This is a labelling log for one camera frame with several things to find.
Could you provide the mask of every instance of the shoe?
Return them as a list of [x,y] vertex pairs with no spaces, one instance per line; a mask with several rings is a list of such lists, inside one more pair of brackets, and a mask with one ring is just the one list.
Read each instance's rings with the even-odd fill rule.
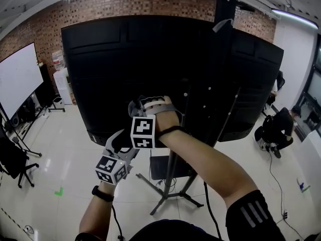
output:
[[271,147],[271,151],[274,153],[276,158],[278,158],[278,159],[281,158],[280,151],[276,147]]

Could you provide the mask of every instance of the water bottle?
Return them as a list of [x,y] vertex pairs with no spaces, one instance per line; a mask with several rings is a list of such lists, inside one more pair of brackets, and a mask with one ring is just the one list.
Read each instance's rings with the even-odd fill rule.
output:
[[52,53],[52,60],[56,70],[65,68],[65,60],[61,50]]

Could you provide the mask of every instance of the white wall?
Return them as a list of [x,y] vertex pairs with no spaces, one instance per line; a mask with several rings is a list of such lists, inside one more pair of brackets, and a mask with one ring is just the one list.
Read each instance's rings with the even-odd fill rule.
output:
[[276,24],[274,44],[284,50],[280,70],[285,85],[274,106],[291,109],[298,100],[313,63],[317,30],[293,19],[282,17]]

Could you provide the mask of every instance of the black sleeve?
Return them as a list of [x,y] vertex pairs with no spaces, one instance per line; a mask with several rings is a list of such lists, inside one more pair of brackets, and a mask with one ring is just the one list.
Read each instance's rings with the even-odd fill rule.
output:
[[230,241],[285,241],[259,190],[245,195],[229,207],[226,228]]
[[89,233],[80,233],[75,241],[100,241],[97,237]]
[[284,134],[290,137],[292,134],[292,129],[293,129],[293,121],[290,119],[287,119],[285,129],[284,129]]

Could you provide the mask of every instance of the white floor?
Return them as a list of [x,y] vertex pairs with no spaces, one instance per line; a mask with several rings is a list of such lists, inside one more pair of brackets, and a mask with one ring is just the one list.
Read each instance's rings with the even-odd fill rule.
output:
[[[261,151],[252,136],[261,125],[260,118],[251,134],[238,141],[218,143],[216,148],[237,161],[254,179],[266,198],[275,221],[281,219],[280,190],[269,173],[270,155]],[[36,234],[28,237],[0,210],[0,231],[3,236],[19,241],[73,241],[78,233],[79,222],[92,197],[93,186],[99,183],[94,167],[100,159],[102,148],[90,141],[77,106],[67,106],[66,112],[54,111],[48,118],[39,118],[30,132],[26,143],[41,158],[30,155],[29,163],[37,162],[39,169],[32,171],[35,187],[23,181],[19,189],[18,179],[3,174],[0,186],[0,207],[22,228],[30,225]],[[272,172],[283,189],[283,208],[288,212],[288,223],[304,238],[320,230],[310,192],[301,193],[299,181],[304,181],[301,170],[293,156],[300,141],[295,136],[292,146],[282,150],[280,160],[273,157]],[[154,150],[152,155],[167,155],[167,149]],[[149,213],[159,201],[159,195],[137,179],[136,173],[148,178],[149,151],[141,151],[133,160],[134,166],[126,180],[117,187],[114,206],[123,235],[129,240],[136,232],[150,222],[159,219],[181,219],[216,235],[215,225],[206,205],[196,208],[184,199],[167,201],[154,216]],[[180,191],[186,179],[177,180],[176,191]],[[55,191],[63,188],[58,196]],[[196,201],[206,204],[203,181],[198,177],[188,190]],[[218,221],[224,240],[228,240],[225,228],[226,208],[223,200],[210,188],[210,204]],[[299,237],[284,222],[278,224],[286,240]],[[112,217],[107,240],[117,241],[117,225]]]

